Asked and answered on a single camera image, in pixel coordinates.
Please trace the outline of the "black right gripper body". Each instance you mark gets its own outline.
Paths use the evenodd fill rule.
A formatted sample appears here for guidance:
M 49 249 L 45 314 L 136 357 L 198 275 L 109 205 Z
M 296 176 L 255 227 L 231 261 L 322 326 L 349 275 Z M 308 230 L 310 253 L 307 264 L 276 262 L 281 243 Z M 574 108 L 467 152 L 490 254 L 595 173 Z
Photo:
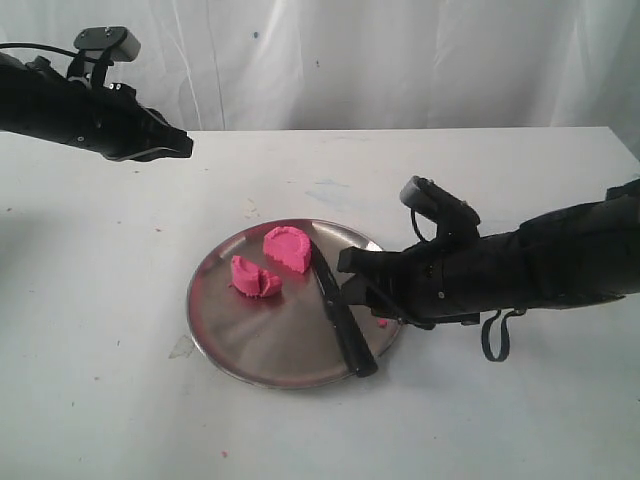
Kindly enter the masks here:
M 514 232 L 423 264 L 394 281 L 394 295 L 416 326 L 463 323 L 483 312 L 530 300 L 530 273 Z

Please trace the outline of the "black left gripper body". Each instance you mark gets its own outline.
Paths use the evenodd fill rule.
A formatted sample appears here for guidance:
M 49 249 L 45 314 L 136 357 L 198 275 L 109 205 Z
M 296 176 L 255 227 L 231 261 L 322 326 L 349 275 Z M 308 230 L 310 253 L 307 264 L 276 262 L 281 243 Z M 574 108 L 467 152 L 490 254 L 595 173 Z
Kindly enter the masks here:
M 91 92 L 74 84 L 54 99 L 56 141 L 115 158 L 155 148 L 148 135 L 149 116 L 134 91 L 118 85 Z

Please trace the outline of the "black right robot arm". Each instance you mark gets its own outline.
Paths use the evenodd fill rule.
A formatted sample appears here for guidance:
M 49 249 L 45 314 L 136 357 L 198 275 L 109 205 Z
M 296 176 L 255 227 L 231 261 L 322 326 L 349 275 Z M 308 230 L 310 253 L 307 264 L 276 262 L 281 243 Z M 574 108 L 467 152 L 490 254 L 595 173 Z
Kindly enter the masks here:
M 485 312 L 575 309 L 639 290 L 639 183 L 603 200 L 555 210 L 505 233 L 482 236 L 480 217 L 436 183 L 412 177 L 400 193 L 436 235 L 403 251 L 356 247 L 339 254 L 341 292 L 378 317 L 430 330 L 475 325 Z

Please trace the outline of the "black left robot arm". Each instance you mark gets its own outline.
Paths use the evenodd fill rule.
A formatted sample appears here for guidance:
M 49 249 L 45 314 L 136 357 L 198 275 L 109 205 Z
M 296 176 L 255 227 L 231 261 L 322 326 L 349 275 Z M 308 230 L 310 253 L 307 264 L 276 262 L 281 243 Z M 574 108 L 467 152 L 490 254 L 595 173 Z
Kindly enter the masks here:
M 114 161 L 189 158 L 194 142 L 125 85 L 91 88 L 38 56 L 1 55 L 1 129 L 98 153 Z

